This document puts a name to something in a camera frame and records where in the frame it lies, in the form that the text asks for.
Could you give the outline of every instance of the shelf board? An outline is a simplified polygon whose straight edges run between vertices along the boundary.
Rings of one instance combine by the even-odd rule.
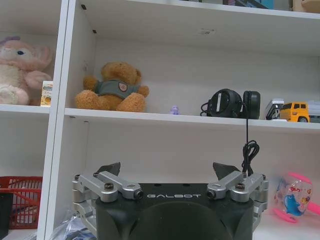
[[[80,0],[99,37],[320,56],[320,14],[181,0]],[[200,29],[214,34],[200,35]]]
[[[27,237],[36,231],[37,229],[9,230],[9,234],[3,240],[29,240]]]
[[[49,119],[49,107],[0,104],[0,118]]]
[[[262,214],[261,222],[253,232],[253,240],[316,240],[320,239],[319,224],[319,216],[305,215],[293,224],[275,215]]]
[[[93,123],[114,123],[126,125],[157,125],[207,128],[216,130],[244,130],[245,119],[140,113],[122,111],[85,110],[66,108],[65,116]],[[249,120],[250,131],[319,134],[320,123],[283,122],[269,120]]]

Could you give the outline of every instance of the plastic bag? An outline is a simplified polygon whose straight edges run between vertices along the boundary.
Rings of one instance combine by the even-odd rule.
[[[52,233],[49,240],[96,240],[78,216],[63,221]]]

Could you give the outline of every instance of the bolt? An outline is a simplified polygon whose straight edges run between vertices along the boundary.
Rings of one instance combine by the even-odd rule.
[[[245,185],[243,183],[238,183],[237,185],[235,185],[235,188],[238,190],[244,190],[245,189]]]
[[[211,200],[213,200],[216,197],[216,193],[214,191],[207,191],[206,195]]]
[[[114,184],[112,182],[107,182],[104,184],[104,190],[112,190],[114,189]]]
[[[142,199],[144,197],[144,192],[143,191],[137,191],[133,195],[134,199]]]

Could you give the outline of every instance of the truck wheel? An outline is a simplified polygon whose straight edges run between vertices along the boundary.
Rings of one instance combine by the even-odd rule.
[[[300,116],[299,119],[298,119],[298,122],[300,122],[300,123],[307,123],[307,122],[308,122],[308,119],[306,119],[304,116]]]

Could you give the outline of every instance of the teddy bear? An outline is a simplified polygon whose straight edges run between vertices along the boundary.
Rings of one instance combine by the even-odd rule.
[[[18,36],[1,41],[0,104],[30,104],[31,89],[41,90],[43,81],[52,81],[48,74],[42,72],[52,58],[49,47],[31,46]]]
[[[137,113],[145,110],[149,88],[138,85],[138,69],[126,62],[109,62],[102,67],[101,75],[102,81],[84,77],[84,90],[75,97],[77,108]]]

